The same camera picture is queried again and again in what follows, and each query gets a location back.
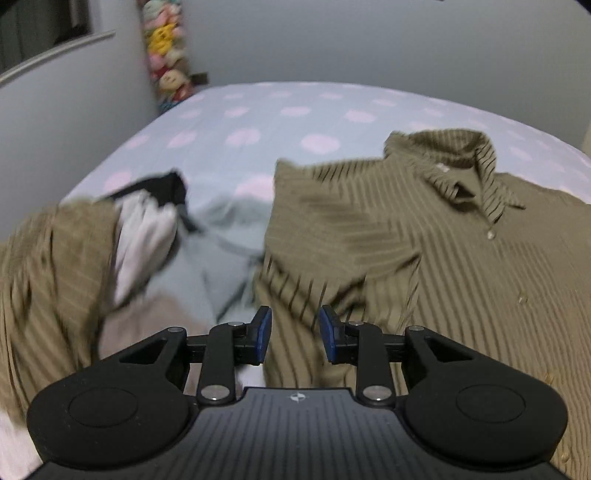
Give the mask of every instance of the pile of stuffed toys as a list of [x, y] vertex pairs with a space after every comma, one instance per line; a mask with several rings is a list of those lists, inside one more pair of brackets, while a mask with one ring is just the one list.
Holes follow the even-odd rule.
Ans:
[[179, 0], [138, 0], [161, 113], [193, 94]]

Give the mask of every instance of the bed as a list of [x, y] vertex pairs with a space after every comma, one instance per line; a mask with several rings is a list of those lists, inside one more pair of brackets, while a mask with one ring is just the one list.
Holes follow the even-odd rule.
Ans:
[[591, 203], [591, 160], [528, 125], [399, 90], [317, 82], [262, 82], [206, 89], [137, 133], [69, 197], [98, 196], [176, 168], [191, 208], [219, 195], [273, 198], [277, 158], [311, 164], [382, 155], [393, 130], [463, 127], [486, 132], [498, 171]]

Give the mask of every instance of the striped shirt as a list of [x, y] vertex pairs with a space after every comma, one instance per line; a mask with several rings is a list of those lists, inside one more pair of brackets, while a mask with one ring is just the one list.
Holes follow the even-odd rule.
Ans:
[[0, 408], [15, 424], [39, 391], [96, 357], [118, 219], [111, 200], [66, 203], [0, 244]]
[[[553, 463], [591, 476], [591, 207], [495, 173], [489, 138], [393, 133], [384, 158], [280, 160], [257, 300], [273, 309], [269, 387], [351, 387], [316, 313], [424, 325], [552, 385], [569, 409]], [[398, 367], [392, 369], [405, 393]]]

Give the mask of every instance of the round pad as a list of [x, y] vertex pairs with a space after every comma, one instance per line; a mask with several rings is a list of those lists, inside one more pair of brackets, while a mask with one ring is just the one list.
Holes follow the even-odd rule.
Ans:
[[135, 364], [71, 375], [42, 390], [27, 415], [42, 460], [79, 469], [149, 458], [172, 444], [188, 421], [182, 392], [150, 366]]
[[566, 428], [562, 398], [498, 362], [486, 367], [450, 362], [430, 372], [405, 402], [409, 427], [439, 455], [476, 468], [548, 460]]
[[134, 395], [120, 388], [93, 388], [70, 404], [70, 416], [87, 427], [114, 427], [138, 410]]
[[457, 407], [472, 420], [505, 423], [524, 412], [525, 401], [507, 387], [474, 385], [458, 393]]

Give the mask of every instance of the logo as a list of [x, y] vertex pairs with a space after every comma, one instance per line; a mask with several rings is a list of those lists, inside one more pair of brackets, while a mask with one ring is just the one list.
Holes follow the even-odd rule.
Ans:
[[304, 401], [306, 396], [302, 392], [293, 393], [290, 395], [290, 400], [293, 400], [296, 403]]

